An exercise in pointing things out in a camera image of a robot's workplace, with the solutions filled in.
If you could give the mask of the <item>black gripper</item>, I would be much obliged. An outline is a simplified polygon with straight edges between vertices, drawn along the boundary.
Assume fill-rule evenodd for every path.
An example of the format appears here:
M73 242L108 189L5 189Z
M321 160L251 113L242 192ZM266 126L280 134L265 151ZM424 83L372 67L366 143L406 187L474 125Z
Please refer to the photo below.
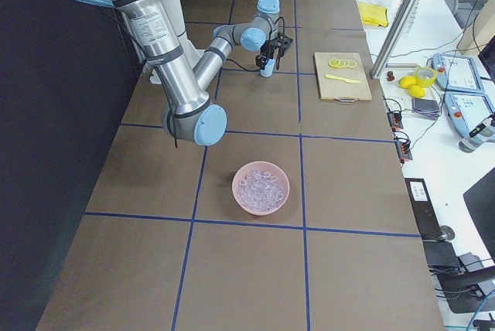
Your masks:
M262 46L262 54L255 57L255 64L262 69L273 68L275 66L274 55L284 56L293 43L293 38L284 33L277 33L276 37L267 40Z

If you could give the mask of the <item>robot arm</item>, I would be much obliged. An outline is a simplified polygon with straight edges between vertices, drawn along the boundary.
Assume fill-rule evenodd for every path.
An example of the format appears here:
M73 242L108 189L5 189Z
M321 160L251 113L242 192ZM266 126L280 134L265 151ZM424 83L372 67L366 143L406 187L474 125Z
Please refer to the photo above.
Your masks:
M180 0L75 0L118 10L135 47L155 71L167 105L162 125L175 140L214 145L227 127L225 110L214 104L207 88L236 46L256 53L257 70L271 76L290 47L279 0L258 0L251 21L217 27L204 49L189 41Z

